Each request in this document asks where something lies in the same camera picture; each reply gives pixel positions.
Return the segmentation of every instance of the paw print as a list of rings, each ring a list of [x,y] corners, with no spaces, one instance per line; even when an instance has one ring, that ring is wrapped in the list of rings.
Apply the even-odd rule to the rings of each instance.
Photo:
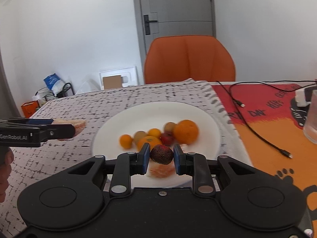
[[[282,169],[282,171],[277,171],[277,174],[275,175],[277,178],[282,179],[283,181],[286,181],[288,183],[293,184],[294,179],[290,174],[294,174],[294,170],[290,168],[289,170],[286,170],[285,168]]]

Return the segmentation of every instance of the transparent plastic cup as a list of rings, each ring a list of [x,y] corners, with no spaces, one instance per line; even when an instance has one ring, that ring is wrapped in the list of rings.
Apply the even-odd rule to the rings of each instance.
[[[317,90],[313,91],[303,132],[311,142],[317,144]]]

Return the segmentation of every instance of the chair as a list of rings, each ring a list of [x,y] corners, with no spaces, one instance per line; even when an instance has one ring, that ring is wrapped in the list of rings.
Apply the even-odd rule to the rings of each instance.
[[[174,36],[155,39],[144,65],[146,84],[236,80],[228,51],[211,36]]]

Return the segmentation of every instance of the finger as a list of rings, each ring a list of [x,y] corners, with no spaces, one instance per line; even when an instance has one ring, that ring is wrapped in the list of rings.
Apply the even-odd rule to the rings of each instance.
[[[4,158],[4,163],[5,165],[10,165],[14,160],[14,155],[13,155],[13,152],[12,150],[10,149],[7,154],[5,154],[5,158]]]
[[[9,187],[8,181],[5,181],[4,183],[0,183],[0,194],[5,193],[8,187]]]
[[[9,178],[11,170],[12,168],[10,165],[8,166],[2,165],[0,167],[0,183],[5,182]]]
[[[5,200],[5,193],[0,194],[0,203],[4,202]]]

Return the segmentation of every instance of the blue and white package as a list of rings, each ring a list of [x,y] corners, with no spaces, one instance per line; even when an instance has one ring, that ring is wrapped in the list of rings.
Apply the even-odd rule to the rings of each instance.
[[[53,91],[54,96],[57,96],[57,94],[59,92],[61,92],[63,90],[63,87],[65,85],[65,82],[63,82],[57,75],[56,73],[47,76],[44,79],[44,82],[46,84],[46,86]]]

